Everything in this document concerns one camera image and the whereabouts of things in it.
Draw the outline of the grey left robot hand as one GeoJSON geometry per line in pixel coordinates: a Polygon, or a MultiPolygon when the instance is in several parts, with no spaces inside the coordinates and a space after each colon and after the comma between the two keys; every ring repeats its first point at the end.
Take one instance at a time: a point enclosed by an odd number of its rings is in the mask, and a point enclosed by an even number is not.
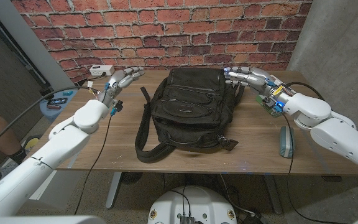
{"type": "Polygon", "coordinates": [[[112,107],[115,97],[132,82],[138,80],[145,71],[142,67],[130,67],[115,72],[105,83],[104,90],[98,95],[98,100],[108,108],[112,107]]]}

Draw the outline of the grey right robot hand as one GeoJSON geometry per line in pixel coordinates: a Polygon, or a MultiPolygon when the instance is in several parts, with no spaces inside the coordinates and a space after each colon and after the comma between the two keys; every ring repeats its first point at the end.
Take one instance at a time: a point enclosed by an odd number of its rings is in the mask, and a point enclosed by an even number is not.
{"type": "Polygon", "coordinates": [[[278,89],[272,76],[260,68],[255,67],[226,67],[223,69],[225,82],[232,86],[249,87],[252,91],[261,96],[272,97],[281,100],[286,94],[279,92],[273,96],[273,92],[278,89]]]}

